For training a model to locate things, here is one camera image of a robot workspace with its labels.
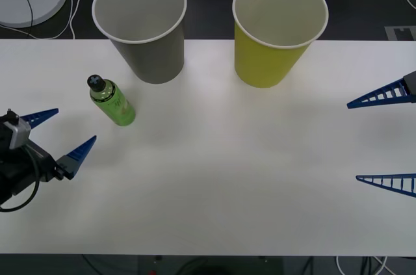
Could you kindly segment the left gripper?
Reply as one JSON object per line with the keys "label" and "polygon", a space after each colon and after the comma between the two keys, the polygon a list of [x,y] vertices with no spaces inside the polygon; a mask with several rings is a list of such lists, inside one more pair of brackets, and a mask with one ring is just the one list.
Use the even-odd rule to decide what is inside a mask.
{"label": "left gripper", "polygon": [[[20,116],[19,130],[34,129],[58,113],[59,109],[54,108]],[[1,203],[6,203],[30,185],[34,185],[31,195],[24,202],[29,204],[38,193],[41,182],[47,183],[52,179],[63,180],[64,178],[72,180],[96,139],[97,136],[94,135],[57,161],[46,151],[37,152],[37,147],[32,148],[29,145],[15,150],[3,150],[1,152]]]}

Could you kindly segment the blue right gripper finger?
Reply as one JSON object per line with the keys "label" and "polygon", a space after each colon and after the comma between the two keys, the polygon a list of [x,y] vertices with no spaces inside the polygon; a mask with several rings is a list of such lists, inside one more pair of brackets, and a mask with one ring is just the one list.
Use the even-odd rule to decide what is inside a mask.
{"label": "blue right gripper finger", "polygon": [[357,175],[356,180],[384,190],[415,197],[415,173]]}
{"label": "blue right gripper finger", "polygon": [[348,109],[415,103],[415,72],[347,103]]}

